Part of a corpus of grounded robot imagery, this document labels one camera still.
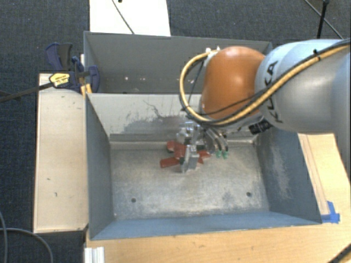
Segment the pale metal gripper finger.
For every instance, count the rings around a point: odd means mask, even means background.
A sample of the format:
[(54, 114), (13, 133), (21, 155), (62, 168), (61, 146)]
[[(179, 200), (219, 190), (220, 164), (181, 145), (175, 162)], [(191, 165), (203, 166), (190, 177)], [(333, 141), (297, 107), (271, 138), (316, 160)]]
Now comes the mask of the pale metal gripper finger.
[(189, 169), (190, 170), (195, 170), (197, 167), (197, 162), (199, 160), (199, 154), (191, 154), (189, 158)]
[(183, 162), (180, 165), (182, 173), (186, 173), (189, 169), (189, 158), (191, 154), (196, 154), (196, 146), (195, 145), (187, 145), (185, 149), (185, 154), (183, 158)]

